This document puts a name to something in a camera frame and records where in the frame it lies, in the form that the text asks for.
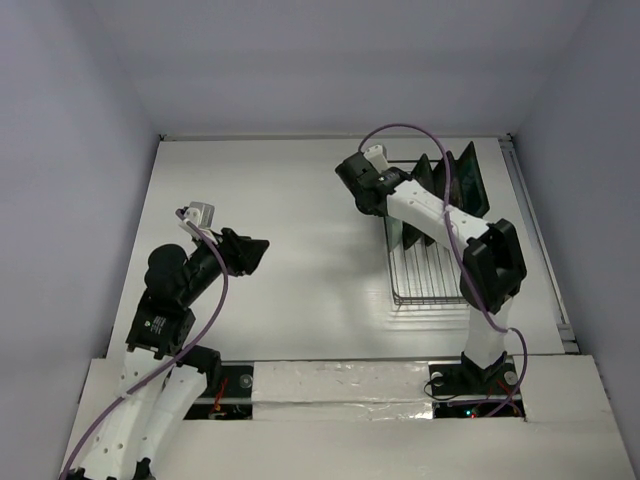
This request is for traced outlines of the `light green plate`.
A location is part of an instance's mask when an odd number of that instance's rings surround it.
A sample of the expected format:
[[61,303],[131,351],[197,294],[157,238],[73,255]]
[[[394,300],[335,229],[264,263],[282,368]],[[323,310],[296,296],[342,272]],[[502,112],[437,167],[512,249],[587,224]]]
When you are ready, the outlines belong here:
[[393,217],[386,218],[387,242],[390,251],[402,244],[403,222]]

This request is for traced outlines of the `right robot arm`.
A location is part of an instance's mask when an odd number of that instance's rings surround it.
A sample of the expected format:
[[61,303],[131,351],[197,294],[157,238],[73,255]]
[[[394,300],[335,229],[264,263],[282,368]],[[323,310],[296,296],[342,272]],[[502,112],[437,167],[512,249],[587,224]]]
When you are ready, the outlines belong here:
[[460,379],[470,391],[486,390],[505,362],[508,316],[527,275],[515,227],[504,219],[490,223],[448,205],[412,174],[391,166],[380,171],[361,152],[340,163],[335,172],[361,213],[408,224],[454,256],[459,289],[470,305]]

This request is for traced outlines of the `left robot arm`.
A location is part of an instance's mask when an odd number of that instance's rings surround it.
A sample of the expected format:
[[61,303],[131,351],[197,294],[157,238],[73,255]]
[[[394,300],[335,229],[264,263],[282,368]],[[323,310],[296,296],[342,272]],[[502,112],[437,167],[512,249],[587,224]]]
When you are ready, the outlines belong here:
[[192,253],[165,244],[148,257],[145,290],[112,403],[72,450],[63,479],[151,479],[195,400],[226,386],[218,351],[187,339],[191,309],[216,280],[251,275],[269,241],[197,230]]

